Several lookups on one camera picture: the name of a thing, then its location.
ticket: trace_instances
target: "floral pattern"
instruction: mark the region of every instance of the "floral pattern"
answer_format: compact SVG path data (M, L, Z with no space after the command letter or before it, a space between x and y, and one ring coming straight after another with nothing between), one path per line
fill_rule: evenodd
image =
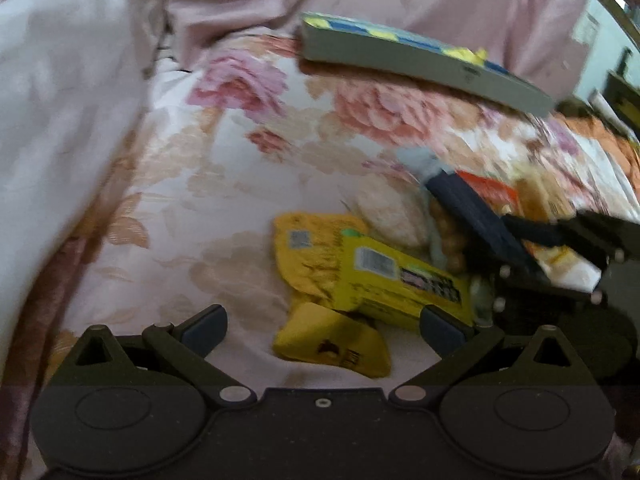
M220 52L191 91L187 102L218 108L241 108L255 122L271 114L282 115L280 95L287 89L285 74L273 64L255 59L248 52Z
M13 444L0 450L14 469L38 371L48 363L49 377L91 324L140 333L221 303L229 330L208 359L258 392L294 384L390 388L435 362L419 336L391 329L390 354L402 359L390 377L375 381L284 362L271 352L290 303L272 254L274 216L347 212L358 179L369 173L414 183L397 164L397 146L431 146L454 167L507 181L518 164L536 158L574 204L637 213L599 145L553 124L543 131L499 105L438 85L305 62L298 48L274 36L223 40L204 72L159 71L150 80L150 110L66 244L76 247L66 282L48 274L55 283L38 292L39 317L30 318L26 307L14 338L7 369L31 381L28 395L10 399L6 410L20 408L6 426ZM56 317L59 335L47 356ZM33 449L25 463L31 467L24 480L42 474Z

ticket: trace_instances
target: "barcode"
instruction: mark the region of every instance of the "barcode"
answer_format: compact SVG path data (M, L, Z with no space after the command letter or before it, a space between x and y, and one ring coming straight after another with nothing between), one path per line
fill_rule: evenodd
M373 249L358 247L356 250L356 270L368 270L385 278L396 278L396 261Z
M309 231L289 231L289 247L291 249L308 249L312 246Z

